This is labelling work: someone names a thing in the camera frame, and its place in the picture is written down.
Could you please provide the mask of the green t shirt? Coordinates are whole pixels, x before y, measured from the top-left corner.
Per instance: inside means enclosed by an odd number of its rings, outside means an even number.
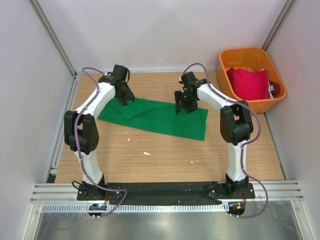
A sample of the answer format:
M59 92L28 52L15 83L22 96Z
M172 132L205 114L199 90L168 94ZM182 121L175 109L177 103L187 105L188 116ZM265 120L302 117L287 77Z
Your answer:
M99 120L147 132L204 141L208 110L199 108L187 113L176 113L170 102L135 98L120 105L116 98L110 100L98 116Z

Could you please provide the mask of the red t shirt in bin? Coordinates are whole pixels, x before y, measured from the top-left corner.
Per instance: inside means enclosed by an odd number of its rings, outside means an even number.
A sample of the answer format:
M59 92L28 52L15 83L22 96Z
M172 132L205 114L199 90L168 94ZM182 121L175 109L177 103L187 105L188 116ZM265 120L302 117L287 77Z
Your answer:
M247 101L270 98L268 72L236 69L232 73L233 91L241 99Z

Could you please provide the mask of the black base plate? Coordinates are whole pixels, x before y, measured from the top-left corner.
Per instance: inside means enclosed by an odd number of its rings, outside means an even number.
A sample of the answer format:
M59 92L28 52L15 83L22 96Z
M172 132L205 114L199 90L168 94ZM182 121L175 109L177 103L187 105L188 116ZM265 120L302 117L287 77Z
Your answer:
M78 187L78 201L104 201L116 205L124 196L121 189L127 190L122 202L130 206L205 206L218 205L220 200L255 198L253 185L231 192L224 182L145 182L145 183L107 183L111 192L89 184Z

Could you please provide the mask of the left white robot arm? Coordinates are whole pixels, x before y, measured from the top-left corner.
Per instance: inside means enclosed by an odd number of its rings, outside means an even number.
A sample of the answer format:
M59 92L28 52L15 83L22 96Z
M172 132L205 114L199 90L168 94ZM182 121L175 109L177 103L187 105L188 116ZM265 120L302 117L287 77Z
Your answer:
M81 106L64 114L64 142L77 156L82 171L82 182L77 187L80 201L101 200L108 192L96 153L100 140L96 121L109 101L115 99L124 106L135 99L129 79L130 70L116 64L94 81L95 90Z

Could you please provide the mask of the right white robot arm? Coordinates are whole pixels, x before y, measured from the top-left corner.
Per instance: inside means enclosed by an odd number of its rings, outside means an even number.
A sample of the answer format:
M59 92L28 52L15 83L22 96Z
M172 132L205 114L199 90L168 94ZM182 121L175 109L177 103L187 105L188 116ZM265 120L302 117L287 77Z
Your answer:
M198 109L198 101L204 101L219 112L219 129L228 146L228 170L225 175L224 190L231 198L238 198L248 187L246 175L247 146L253 123L248 104L236 101L207 83L197 79L193 72L184 73L179 78L182 90L175 91L176 113L182 109L192 113Z

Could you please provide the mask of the light blue cloth in bin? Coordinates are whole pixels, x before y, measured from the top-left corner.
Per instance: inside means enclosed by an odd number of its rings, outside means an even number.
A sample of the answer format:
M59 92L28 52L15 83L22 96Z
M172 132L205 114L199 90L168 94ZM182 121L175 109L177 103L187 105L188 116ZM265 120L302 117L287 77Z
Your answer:
M272 91L274 90L274 87L270 84L270 82L268 82L268 93L269 93L269 98L273 99L274 96L272 94Z

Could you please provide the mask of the dark red cloth in bin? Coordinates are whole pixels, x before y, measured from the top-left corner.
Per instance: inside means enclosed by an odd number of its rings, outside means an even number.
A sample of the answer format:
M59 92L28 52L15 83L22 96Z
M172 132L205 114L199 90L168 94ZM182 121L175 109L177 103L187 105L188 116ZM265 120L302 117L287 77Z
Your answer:
M229 70L226 71L226 74L227 74L227 77L229 79L229 82L230 82L230 85L232 87L232 90L233 90L233 71L236 70L234 69L233 67L230 68ZM276 82L273 82L271 80L269 80L268 78L268 81L270 82L270 84L273 86L274 90L272 91L272 94L273 94L273 97L277 94L280 93L281 91L281 88L280 88L280 85Z

